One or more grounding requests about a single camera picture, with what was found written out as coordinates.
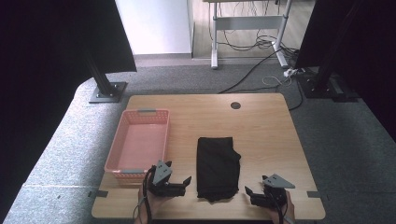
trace plastic basket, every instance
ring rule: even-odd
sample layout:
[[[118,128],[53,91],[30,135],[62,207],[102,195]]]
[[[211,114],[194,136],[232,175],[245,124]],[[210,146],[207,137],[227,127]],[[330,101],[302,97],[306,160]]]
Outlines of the plastic basket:
[[[151,165],[165,161],[168,133],[166,109],[123,111],[105,171],[120,184],[140,184]]]

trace black towel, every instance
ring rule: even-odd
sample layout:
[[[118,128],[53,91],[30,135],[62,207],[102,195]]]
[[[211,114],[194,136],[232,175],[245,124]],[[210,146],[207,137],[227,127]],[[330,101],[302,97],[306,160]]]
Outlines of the black towel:
[[[197,191],[198,198],[210,202],[232,198],[239,190],[241,156],[233,150],[233,139],[198,139]]]

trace wooden tabletop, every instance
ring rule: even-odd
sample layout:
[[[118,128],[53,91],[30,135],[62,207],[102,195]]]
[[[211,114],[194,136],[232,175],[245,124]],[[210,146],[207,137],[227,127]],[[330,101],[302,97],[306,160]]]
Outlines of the wooden tabletop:
[[[237,102],[239,109],[231,104]],[[165,108],[170,111],[167,159],[174,172],[171,183],[192,176],[184,197],[168,201],[158,219],[269,219],[258,206],[250,204],[245,186],[262,190],[262,175],[277,174],[296,186],[289,189],[297,219],[325,217],[304,151],[283,95],[279,93],[136,95],[127,109]],[[230,200],[209,203],[197,198],[196,150],[199,137],[233,138],[233,148],[242,158],[239,192]],[[120,186],[105,174],[95,199],[94,217],[132,217],[137,189]]]

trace circular hole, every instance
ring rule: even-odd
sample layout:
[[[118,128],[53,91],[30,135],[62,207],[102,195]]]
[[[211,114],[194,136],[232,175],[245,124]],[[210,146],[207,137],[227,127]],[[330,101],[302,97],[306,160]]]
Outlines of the circular hole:
[[[239,108],[241,108],[241,104],[239,104],[238,102],[232,102],[231,103],[231,108],[232,109],[239,109]]]

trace carpeted floor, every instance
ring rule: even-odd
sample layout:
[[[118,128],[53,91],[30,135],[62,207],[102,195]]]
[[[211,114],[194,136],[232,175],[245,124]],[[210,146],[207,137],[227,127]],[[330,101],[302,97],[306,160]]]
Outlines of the carpeted floor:
[[[128,82],[117,104],[90,105],[96,84],[93,79],[84,82],[21,187],[5,223],[129,223],[93,218],[94,198],[89,196],[100,185],[129,98],[136,94],[218,93],[241,80],[252,67],[152,66],[138,67],[137,73],[109,74],[110,81]],[[265,63],[230,91],[268,88],[276,85],[273,77],[284,79],[282,75],[278,64]],[[270,85],[264,85],[263,79]],[[274,91],[284,94],[289,108],[301,104],[290,114],[327,213],[317,223],[392,223],[396,218],[396,144],[363,100],[305,99],[295,79],[277,89],[239,92]]]

